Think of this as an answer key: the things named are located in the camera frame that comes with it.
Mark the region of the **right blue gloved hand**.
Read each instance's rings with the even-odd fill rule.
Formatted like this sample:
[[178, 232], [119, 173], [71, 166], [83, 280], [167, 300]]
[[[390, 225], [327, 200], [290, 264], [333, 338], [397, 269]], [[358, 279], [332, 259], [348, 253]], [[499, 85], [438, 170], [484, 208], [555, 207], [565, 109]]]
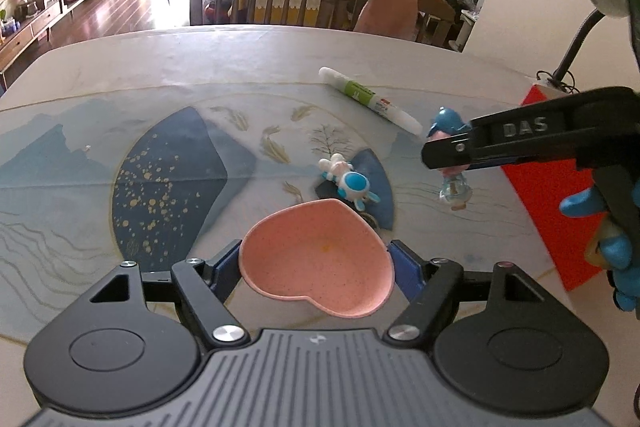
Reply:
[[624, 312], [639, 313], [639, 265], [634, 263], [634, 246], [628, 234], [612, 220], [599, 189], [593, 185], [567, 196], [560, 202], [560, 211], [569, 218], [606, 213], [587, 247], [586, 259], [608, 273], [615, 306]]

